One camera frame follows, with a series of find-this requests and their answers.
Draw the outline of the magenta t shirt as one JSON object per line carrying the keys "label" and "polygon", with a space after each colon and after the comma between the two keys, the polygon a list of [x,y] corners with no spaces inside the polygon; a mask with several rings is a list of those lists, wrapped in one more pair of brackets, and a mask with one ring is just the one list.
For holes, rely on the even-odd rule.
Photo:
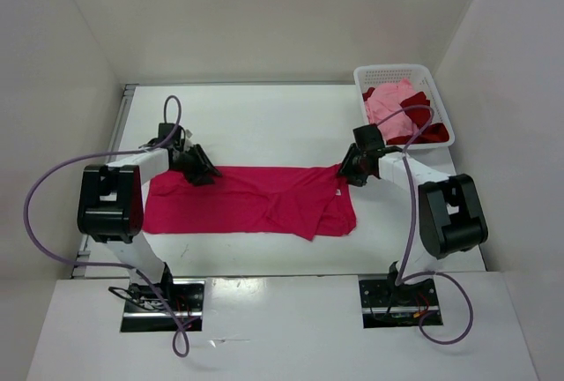
{"label": "magenta t shirt", "polygon": [[175,171],[150,181],[143,230],[157,234],[277,233],[307,241],[357,225],[338,167],[229,167],[195,186]]}

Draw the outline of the light pink t shirt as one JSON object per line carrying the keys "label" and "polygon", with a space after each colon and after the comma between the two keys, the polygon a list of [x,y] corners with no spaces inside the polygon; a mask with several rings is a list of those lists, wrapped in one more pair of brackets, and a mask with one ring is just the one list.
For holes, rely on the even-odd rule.
{"label": "light pink t shirt", "polygon": [[388,144],[404,144],[418,127],[403,111],[402,102],[413,97],[417,92],[412,83],[403,78],[397,83],[384,83],[369,87],[363,94],[364,107],[368,121],[379,123],[385,117],[397,112],[391,119],[379,126],[379,130]]}

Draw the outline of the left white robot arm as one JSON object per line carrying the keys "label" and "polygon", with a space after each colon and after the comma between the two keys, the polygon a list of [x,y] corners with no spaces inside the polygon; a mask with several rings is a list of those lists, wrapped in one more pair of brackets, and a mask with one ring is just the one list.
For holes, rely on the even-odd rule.
{"label": "left white robot arm", "polygon": [[168,265],[142,232],[142,186],[169,170],[194,186],[222,176],[199,144],[159,147],[85,167],[78,204],[79,231],[114,253],[117,265],[129,272],[134,286],[145,289],[145,300],[156,310],[174,304],[176,289]]}

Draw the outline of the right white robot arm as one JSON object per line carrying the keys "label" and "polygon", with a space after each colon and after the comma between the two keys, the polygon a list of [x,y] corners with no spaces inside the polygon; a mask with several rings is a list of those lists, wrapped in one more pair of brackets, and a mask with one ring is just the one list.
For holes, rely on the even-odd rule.
{"label": "right white robot arm", "polygon": [[386,285],[389,299],[408,303],[417,284],[438,274],[448,256],[472,250],[488,238],[488,226],[471,176],[451,176],[413,159],[397,146],[362,148],[350,144],[338,176],[355,187],[373,176],[406,191],[410,225],[400,260],[392,263]]}

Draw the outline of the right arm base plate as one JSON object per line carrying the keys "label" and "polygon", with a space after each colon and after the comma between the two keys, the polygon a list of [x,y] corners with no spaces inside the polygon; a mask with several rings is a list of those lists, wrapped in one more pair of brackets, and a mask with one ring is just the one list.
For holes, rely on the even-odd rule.
{"label": "right arm base plate", "polygon": [[359,277],[363,327],[392,328],[443,325],[434,282],[423,280],[395,288],[383,276]]}

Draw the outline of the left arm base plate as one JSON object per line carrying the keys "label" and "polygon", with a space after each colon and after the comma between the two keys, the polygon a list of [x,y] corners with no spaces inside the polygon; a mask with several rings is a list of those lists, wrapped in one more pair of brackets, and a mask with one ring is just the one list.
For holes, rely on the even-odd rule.
{"label": "left arm base plate", "polygon": [[[180,280],[168,295],[163,293],[187,332],[201,332],[204,307],[203,280]],[[174,332],[177,326],[162,301],[147,286],[127,289],[110,287],[108,291],[124,301],[120,332]]]}

